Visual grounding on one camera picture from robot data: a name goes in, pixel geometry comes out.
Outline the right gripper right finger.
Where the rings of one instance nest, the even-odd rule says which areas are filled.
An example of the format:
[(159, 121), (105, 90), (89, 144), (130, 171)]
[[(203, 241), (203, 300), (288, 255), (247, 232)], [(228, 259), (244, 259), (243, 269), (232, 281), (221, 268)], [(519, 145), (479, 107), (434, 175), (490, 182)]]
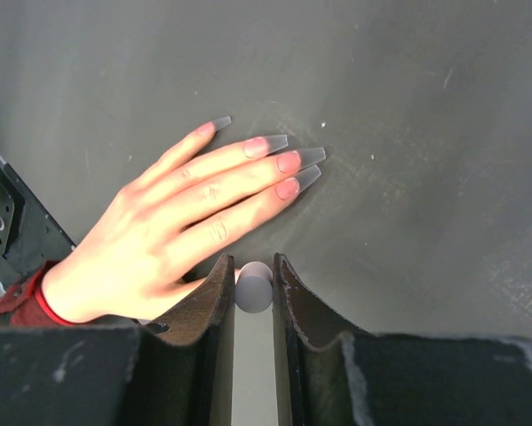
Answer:
[(371, 334), (273, 261), (281, 425), (532, 425), (532, 341)]

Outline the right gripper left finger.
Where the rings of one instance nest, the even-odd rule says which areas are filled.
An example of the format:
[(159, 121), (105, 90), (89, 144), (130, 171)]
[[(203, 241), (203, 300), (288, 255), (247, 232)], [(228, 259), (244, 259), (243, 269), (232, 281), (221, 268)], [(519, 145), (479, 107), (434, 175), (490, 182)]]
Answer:
[(228, 425), (234, 260), (143, 326), (0, 327), (0, 425)]

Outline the red plaid sleeve forearm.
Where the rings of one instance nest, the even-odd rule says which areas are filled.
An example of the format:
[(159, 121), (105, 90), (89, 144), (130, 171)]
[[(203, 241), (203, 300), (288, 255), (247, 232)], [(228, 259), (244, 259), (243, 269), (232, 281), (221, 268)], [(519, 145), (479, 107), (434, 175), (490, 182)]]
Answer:
[(0, 327), (73, 327), (44, 297), (44, 276), (59, 261), (47, 261), (35, 273), (12, 284), (0, 297)]

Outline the person's hand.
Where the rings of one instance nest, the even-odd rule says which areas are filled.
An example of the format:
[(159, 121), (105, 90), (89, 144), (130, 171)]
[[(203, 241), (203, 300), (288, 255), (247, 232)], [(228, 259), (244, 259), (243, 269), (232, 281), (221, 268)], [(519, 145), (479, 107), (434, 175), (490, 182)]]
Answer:
[(203, 124), (123, 187), (74, 251), (42, 281), (61, 320), (152, 320), (197, 288), (186, 274), (279, 215), (321, 174), (321, 147), (289, 150), (284, 135), (208, 151), (231, 122)]

